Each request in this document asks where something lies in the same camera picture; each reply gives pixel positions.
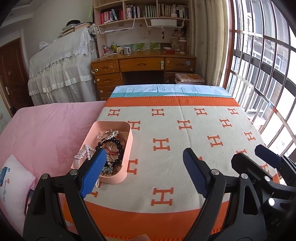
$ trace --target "white pillow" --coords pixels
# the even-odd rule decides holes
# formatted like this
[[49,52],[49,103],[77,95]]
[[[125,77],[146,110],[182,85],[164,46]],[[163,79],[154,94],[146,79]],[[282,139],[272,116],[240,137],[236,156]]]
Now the white pillow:
[[35,187],[35,176],[11,155],[0,173],[0,198],[7,219],[20,235],[25,223],[25,203],[30,188]]

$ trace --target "screw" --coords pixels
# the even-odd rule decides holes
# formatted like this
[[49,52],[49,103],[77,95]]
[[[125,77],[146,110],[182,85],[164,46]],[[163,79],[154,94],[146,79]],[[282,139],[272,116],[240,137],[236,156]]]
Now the screw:
[[242,179],[248,179],[248,175],[245,174],[245,173],[242,173],[242,174],[241,174],[241,177],[242,177]]
[[219,175],[220,172],[217,169],[213,169],[211,170],[211,173],[216,176]]
[[268,198],[268,204],[270,206],[273,206],[275,204],[275,201],[274,201],[274,199],[272,197]]
[[78,173],[76,169],[70,171],[70,175],[75,176]]
[[268,176],[264,176],[264,179],[268,182],[270,182],[270,178]]
[[47,174],[47,173],[42,174],[41,178],[42,178],[42,179],[46,179],[46,178],[48,178],[48,174]]

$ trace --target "wooden desk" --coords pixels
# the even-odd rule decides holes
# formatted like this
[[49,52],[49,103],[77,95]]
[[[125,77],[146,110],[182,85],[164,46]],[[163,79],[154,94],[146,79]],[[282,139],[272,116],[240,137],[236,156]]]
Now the wooden desk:
[[166,54],[162,50],[116,54],[91,63],[101,100],[107,100],[116,86],[128,84],[174,84],[175,73],[194,73],[195,56]]

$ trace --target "orange stripe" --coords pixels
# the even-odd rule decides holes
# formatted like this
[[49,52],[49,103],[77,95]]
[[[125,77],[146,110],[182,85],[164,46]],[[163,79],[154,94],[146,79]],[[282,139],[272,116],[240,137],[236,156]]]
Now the orange stripe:
[[109,98],[105,107],[129,106],[239,106],[233,98],[208,96],[147,96]]
[[[200,212],[200,209],[197,209],[177,213],[134,213],[102,207],[90,202],[85,203],[95,223],[105,236],[123,240],[141,234],[147,234],[151,240],[181,240],[188,233]],[[221,229],[227,206],[228,201],[221,204],[213,233]],[[66,202],[63,214],[66,220],[73,223]]]

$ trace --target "pink tray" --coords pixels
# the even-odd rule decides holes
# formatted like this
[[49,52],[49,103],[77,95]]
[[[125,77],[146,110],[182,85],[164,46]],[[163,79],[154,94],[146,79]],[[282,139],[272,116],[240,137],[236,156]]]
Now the pink tray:
[[98,145],[98,140],[96,139],[100,132],[107,130],[119,130],[120,135],[126,140],[125,151],[122,159],[121,169],[113,176],[99,176],[100,182],[109,184],[121,183],[127,176],[128,161],[131,154],[131,146],[133,143],[133,135],[131,132],[131,126],[125,121],[96,121],[91,129],[89,130],[81,148],[79,151],[85,148],[85,144],[90,145],[95,148]]

